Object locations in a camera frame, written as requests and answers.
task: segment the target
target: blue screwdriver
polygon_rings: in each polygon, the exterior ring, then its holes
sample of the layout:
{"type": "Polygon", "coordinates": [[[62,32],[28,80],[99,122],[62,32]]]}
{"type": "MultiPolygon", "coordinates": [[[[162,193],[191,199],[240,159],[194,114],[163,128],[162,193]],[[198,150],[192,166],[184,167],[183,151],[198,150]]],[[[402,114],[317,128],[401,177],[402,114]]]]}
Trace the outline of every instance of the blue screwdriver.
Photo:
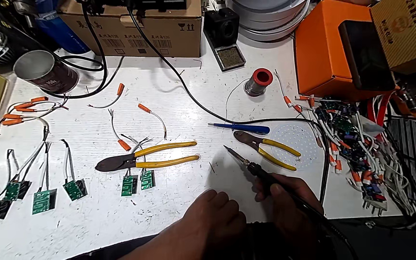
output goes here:
{"type": "Polygon", "coordinates": [[[225,127],[232,130],[241,130],[246,132],[251,132],[260,135],[266,135],[270,132],[270,128],[267,126],[260,125],[246,125],[246,124],[223,124],[223,123],[209,123],[208,125],[216,127],[225,127]]]}

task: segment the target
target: solder wire spool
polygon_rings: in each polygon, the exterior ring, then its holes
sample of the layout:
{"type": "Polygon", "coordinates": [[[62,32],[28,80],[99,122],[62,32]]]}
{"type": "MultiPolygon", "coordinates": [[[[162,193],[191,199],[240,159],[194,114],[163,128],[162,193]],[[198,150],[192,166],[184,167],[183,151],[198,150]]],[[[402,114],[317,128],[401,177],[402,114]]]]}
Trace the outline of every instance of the solder wire spool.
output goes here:
{"type": "Polygon", "coordinates": [[[272,83],[272,73],[265,68],[259,68],[253,72],[251,79],[244,85],[245,93],[251,97],[257,97],[272,83]]]}

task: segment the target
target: red spool cap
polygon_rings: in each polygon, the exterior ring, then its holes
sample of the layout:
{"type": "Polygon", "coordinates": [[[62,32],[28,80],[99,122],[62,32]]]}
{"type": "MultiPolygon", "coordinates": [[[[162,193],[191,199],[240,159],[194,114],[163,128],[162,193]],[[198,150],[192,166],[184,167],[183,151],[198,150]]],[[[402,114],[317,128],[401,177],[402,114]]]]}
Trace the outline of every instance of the red spool cap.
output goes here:
{"type": "Polygon", "coordinates": [[[272,83],[272,73],[265,68],[259,68],[253,72],[253,80],[259,86],[269,86],[272,83]]]}

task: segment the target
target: barcode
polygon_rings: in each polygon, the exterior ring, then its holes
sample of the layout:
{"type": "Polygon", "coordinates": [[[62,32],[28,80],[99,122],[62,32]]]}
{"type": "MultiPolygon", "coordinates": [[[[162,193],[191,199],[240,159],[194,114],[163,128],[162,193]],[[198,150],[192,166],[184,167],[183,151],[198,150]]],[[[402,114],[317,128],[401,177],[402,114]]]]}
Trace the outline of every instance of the barcode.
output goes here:
{"type": "Polygon", "coordinates": [[[121,40],[112,40],[112,39],[102,39],[107,47],[122,47],[124,48],[124,44],[121,40]]]}
{"type": "Polygon", "coordinates": [[[157,48],[172,48],[171,40],[153,40],[153,45],[157,48]]]}
{"type": "Polygon", "coordinates": [[[131,44],[131,48],[148,48],[149,45],[144,40],[130,40],[128,42],[131,44]]]}

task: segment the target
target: finger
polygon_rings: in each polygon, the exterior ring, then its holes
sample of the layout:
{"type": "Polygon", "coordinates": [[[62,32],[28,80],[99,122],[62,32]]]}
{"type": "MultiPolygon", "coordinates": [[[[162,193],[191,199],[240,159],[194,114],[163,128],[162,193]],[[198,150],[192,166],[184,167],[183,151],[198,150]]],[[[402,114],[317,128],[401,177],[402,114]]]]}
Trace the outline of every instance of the finger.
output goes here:
{"type": "Polygon", "coordinates": [[[215,207],[221,208],[229,201],[229,196],[225,192],[219,192],[211,201],[215,207]]]}
{"type": "Polygon", "coordinates": [[[241,211],[223,229],[222,235],[236,236],[242,233],[246,227],[246,217],[241,211]]]}
{"type": "Polygon", "coordinates": [[[256,194],[256,196],[255,196],[255,201],[256,201],[256,202],[261,202],[261,201],[263,201],[264,199],[266,199],[266,198],[265,198],[265,196],[264,196],[264,193],[262,193],[262,192],[258,192],[258,193],[256,194]]]}
{"type": "Polygon", "coordinates": [[[237,201],[229,200],[218,212],[218,215],[226,223],[231,221],[239,213],[239,204],[237,201]]]}
{"type": "Polygon", "coordinates": [[[291,188],[298,196],[309,203],[309,205],[311,205],[314,209],[318,210],[322,214],[324,213],[324,209],[319,200],[303,179],[288,177],[280,174],[272,174],[272,176],[274,176],[281,183],[285,184],[287,187],[291,188]]]}
{"type": "Polygon", "coordinates": [[[299,216],[297,215],[298,210],[290,194],[278,184],[271,185],[270,193],[274,203],[274,223],[282,230],[288,230],[294,227],[299,216]]]}
{"type": "Polygon", "coordinates": [[[200,194],[198,196],[197,199],[195,199],[195,201],[197,200],[204,200],[204,201],[210,201],[212,200],[218,193],[215,190],[207,190],[205,192],[203,192],[202,194],[200,194]]]}
{"type": "Polygon", "coordinates": [[[264,191],[264,189],[263,189],[263,182],[258,177],[255,178],[254,186],[255,186],[255,188],[256,188],[256,190],[258,192],[263,192],[264,191]]]}

